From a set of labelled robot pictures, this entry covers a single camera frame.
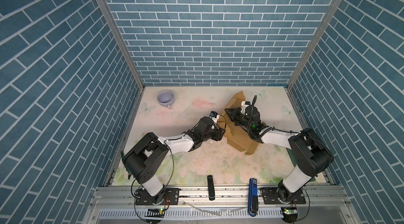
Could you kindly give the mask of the aluminium front rail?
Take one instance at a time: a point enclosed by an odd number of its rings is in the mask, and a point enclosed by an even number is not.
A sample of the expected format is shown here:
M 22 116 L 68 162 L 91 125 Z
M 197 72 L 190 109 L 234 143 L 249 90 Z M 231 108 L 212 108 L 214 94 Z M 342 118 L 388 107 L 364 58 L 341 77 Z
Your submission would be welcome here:
M 306 204 L 265 205 L 258 191 L 258 213 L 248 214 L 247 185 L 215 186 L 215 200 L 207 186 L 179 188 L 178 205 L 141 206 L 130 187 L 99 187 L 84 217 L 85 224 L 358 224 L 360 222 L 342 186 L 307 185 Z M 298 216 L 284 216 L 281 207 L 296 207 Z M 165 209 L 164 218 L 145 218 L 147 209 Z

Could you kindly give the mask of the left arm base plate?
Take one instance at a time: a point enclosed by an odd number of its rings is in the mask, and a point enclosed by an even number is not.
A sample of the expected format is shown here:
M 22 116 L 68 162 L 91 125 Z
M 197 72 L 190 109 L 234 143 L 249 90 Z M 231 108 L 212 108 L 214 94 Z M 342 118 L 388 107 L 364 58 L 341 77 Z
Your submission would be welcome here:
M 166 188 L 164 191 L 159 192 L 155 196 L 151 196 L 145 189 L 141 188 L 134 193 L 136 196 L 136 204 L 141 206 L 163 205 L 165 200 L 166 204 L 178 205 L 179 188 Z

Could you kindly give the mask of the black marker pen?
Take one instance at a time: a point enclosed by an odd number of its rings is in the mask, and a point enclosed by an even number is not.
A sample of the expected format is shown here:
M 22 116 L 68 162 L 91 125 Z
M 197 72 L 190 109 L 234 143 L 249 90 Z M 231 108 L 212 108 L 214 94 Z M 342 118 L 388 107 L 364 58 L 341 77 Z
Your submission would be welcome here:
M 215 187 L 212 175 L 207 176 L 208 198 L 210 201 L 215 200 Z

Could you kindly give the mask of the right controller board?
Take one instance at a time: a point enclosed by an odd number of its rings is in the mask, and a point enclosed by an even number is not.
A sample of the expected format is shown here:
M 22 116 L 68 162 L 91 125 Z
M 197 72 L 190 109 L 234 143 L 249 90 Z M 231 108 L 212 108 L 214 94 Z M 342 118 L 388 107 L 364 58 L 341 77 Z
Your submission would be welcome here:
M 296 207 L 281 207 L 284 216 L 298 216 L 298 210 Z

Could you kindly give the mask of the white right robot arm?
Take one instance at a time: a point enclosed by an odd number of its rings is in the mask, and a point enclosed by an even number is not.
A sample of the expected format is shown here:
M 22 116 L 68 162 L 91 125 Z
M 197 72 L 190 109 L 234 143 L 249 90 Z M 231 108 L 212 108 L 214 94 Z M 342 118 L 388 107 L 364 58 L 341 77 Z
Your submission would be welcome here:
M 226 108 L 225 112 L 236 127 L 241 127 L 249 138 L 260 144 L 273 144 L 290 149 L 297 165 L 279 184 L 277 196 L 280 202 L 288 204 L 315 176 L 333 162 L 334 156 L 324 142 L 311 128 L 299 132 L 269 127 L 260 119 L 255 107 L 257 96 L 252 102 L 242 101 L 237 108 Z

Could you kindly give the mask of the lavender ceramic cup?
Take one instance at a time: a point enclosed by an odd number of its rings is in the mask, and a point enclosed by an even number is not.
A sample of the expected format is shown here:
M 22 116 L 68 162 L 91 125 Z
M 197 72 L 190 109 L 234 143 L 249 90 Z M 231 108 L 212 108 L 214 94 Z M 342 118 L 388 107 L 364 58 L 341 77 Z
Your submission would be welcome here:
M 170 90 L 164 90 L 157 96 L 157 101 L 162 107 L 172 109 L 173 103 L 175 101 L 175 95 Z

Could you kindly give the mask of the green rectangular block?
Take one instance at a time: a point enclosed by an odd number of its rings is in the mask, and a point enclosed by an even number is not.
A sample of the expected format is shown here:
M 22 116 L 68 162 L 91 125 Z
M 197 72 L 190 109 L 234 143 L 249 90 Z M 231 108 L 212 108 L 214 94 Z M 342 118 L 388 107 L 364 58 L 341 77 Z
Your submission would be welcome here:
M 291 159 L 291 162 L 292 162 L 293 166 L 294 166 L 294 167 L 297 167 L 296 158 L 295 158 L 293 155 L 290 155 L 290 159 Z M 309 183 L 313 183 L 313 182 L 315 182 L 315 181 L 316 181 L 316 178 L 315 178 L 315 177 L 311 177 L 308 182 L 309 182 Z

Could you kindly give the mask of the controller board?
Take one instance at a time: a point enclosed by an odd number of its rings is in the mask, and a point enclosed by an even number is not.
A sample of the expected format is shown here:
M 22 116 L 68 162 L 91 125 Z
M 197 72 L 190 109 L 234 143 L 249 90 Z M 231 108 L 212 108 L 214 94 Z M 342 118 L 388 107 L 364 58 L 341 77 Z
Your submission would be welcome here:
M 165 217 L 165 209 L 158 208 L 158 209 L 147 209 L 145 211 L 145 218 L 146 219 L 151 219 L 151 218 L 164 218 Z
M 296 207 L 281 207 L 284 216 L 298 216 L 298 210 Z

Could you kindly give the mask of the brown cardboard box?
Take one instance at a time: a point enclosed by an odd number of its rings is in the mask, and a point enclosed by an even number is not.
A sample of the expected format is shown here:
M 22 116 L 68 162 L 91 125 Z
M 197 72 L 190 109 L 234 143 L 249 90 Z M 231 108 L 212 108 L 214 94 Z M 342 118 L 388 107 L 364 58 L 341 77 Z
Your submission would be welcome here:
M 233 109 L 241 107 L 242 101 L 245 100 L 246 98 L 243 91 L 239 91 L 232 98 L 230 98 L 229 102 L 220 112 L 221 119 L 218 121 L 218 125 L 221 127 L 226 126 L 224 137 L 227 138 L 227 143 L 239 152 L 243 152 L 245 155 L 249 156 L 256 151 L 258 143 L 251 140 L 247 132 L 245 132 L 241 127 L 235 126 L 225 112 L 226 108 Z

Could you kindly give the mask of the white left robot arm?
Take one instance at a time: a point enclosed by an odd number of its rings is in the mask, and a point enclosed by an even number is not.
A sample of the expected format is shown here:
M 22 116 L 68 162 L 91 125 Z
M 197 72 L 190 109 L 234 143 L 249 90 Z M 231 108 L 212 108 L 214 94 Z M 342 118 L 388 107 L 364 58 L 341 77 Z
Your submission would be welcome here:
M 221 141 L 226 130 L 218 125 L 220 117 L 220 114 L 212 111 L 192 129 L 178 136 L 159 137 L 153 132 L 147 133 L 127 153 L 121 153 L 122 163 L 129 176 L 150 196 L 160 196 L 165 191 L 165 185 L 156 173 L 164 159 L 176 153 L 194 151 L 208 140 Z

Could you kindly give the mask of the left controller board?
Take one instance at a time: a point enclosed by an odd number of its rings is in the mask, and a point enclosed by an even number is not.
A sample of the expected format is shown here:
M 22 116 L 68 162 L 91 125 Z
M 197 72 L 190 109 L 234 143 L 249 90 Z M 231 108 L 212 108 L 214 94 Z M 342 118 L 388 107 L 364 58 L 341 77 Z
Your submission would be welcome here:
M 146 219 L 151 219 L 151 218 L 164 218 L 165 217 L 165 209 L 158 208 L 158 209 L 147 209 L 145 211 L 145 218 Z

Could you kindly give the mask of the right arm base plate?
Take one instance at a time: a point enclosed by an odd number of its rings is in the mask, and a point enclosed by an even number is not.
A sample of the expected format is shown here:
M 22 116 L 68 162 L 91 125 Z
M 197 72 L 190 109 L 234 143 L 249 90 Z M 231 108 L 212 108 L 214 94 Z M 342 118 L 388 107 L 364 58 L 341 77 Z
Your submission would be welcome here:
M 306 199 L 302 189 L 296 192 L 289 192 L 287 189 L 284 188 L 263 187 L 259 189 L 259 192 L 263 197 L 265 205 L 306 204 Z

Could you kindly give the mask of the green handled pliers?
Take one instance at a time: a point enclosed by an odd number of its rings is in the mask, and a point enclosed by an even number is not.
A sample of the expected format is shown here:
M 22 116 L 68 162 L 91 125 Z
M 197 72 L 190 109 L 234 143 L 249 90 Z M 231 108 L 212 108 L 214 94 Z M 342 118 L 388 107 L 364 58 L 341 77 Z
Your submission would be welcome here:
M 131 176 L 132 176 L 132 173 L 128 170 L 128 168 L 126 167 L 126 165 L 125 165 L 125 152 L 124 152 L 124 150 L 122 150 L 121 151 L 121 160 L 122 160 L 122 163 L 124 164 L 124 168 L 125 168 L 125 170 L 126 170 L 126 172 L 128 173 L 128 180 L 130 180 L 131 179 Z

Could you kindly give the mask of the aluminium left corner post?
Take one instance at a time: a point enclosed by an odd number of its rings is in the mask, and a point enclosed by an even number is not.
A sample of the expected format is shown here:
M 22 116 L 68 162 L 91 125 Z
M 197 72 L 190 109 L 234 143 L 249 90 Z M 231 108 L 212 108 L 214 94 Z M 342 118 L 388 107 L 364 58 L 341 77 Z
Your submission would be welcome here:
M 98 6 L 100 8 L 100 11 L 101 11 L 103 17 L 105 18 L 106 23 L 108 24 L 108 26 L 110 28 L 110 31 L 111 31 L 111 33 L 112 33 L 112 35 L 113 35 L 113 37 L 114 37 L 114 39 L 115 39 L 115 41 L 116 41 L 116 43 L 117 43 L 117 45 L 119 47 L 124 59 L 125 59 L 128 67 L 130 69 L 130 72 L 132 73 L 132 76 L 134 77 L 134 79 L 135 79 L 137 85 L 139 86 L 140 90 L 143 91 L 145 86 L 144 86 L 144 84 L 143 84 L 143 82 L 142 82 L 142 80 L 140 78 L 140 75 L 138 74 L 138 72 L 136 70 L 134 62 L 133 62 L 133 60 L 132 60 L 132 58 L 131 58 L 131 56 L 129 54 L 127 46 L 126 46 L 126 44 L 125 44 L 125 42 L 123 40 L 123 37 L 122 37 L 122 35 L 120 33 L 120 30 L 119 30 L 119 28 L 118 28 L 118 26 L 117 26 L 117 24 L 115 22 L 115 19 L 114 19 L 113 15 L 112 15 L 112 13 L 110 11 L 110 8 L 109 8 L 106 0 L 96 0 L 96 2 L 97 2 Z

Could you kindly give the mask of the aluminium right corner post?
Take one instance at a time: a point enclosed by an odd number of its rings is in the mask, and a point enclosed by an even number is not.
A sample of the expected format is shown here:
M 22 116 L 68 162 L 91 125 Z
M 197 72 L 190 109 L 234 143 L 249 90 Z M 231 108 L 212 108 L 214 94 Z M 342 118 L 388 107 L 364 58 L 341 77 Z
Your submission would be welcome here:
M 299 63 L 296 66 L 296 69 L 294 70 L 291 78 L 289 79 L 289 81 L 287 83 L 286 90 L 288 92 L 291 92 L 299 75 L 301 74 L 305 65 L 309 61 L 314 49 L 318 45 L 322 35 L 324 34 L 325 30 L 327 29 L 328 25 L 330 24 L 333 16 L 335 15 L 335 13 L 338 10 L 338 7 L 340 6 L 342 1 L 343 0 L 331 0 L 330 5 L 328 6 L 324 16 L 322 17 L 322 20 L 320 21 L 318 28 L 315 30 L 311 41 L 308 43 L 305 52 L 303 53 Z

